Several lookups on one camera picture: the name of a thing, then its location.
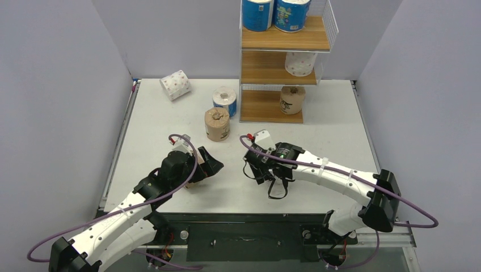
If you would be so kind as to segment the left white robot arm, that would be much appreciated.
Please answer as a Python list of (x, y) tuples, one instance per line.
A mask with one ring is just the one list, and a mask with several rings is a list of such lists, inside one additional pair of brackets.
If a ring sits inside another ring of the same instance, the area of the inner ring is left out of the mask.
[(204, 147), (197, 153), (184, 147), (171, 151), (105, 218), (71, 239), (54, 242), (48, 270), (105, 271), (140, 245), (165, 242), (169, 228), (156, 209), (184, 182), (202, 181), (223, 167)]

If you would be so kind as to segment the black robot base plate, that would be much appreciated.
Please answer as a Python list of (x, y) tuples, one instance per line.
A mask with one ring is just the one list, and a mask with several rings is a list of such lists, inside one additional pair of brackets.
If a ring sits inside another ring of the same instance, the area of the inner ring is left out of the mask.
[(354, 233), (344, 239), (324, 229), (324, 214), (157, 213), (161, 229), (143, 246), (158, 257), (189, 262), (317, 262), (320, 250), (344, 253), (356, 245)]

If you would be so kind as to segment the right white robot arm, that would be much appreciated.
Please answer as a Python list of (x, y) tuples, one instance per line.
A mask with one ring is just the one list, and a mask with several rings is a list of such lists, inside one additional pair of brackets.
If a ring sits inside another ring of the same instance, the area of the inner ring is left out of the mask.
[(392, 232), (400, 202), (400, 189), (394, 174), (363, 172), (320, 158), (290, 143), (279, 142), (274, 150), (253, 143), (243, 160), (250, 166), (258, 184), (281, 180), (307, 181), (338, 192), (356, 203), (347, 210), (330, 210), (320, 226), (321, 237), (336, 241), (359, 228)]

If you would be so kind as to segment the blue roll front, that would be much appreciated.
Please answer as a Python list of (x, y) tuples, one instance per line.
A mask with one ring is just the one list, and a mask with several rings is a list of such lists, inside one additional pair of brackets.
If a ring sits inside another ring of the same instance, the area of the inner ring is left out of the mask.
[(267, 31), (272, 24), (275, 1), (242, 0), (242, 23), (250, 31)]

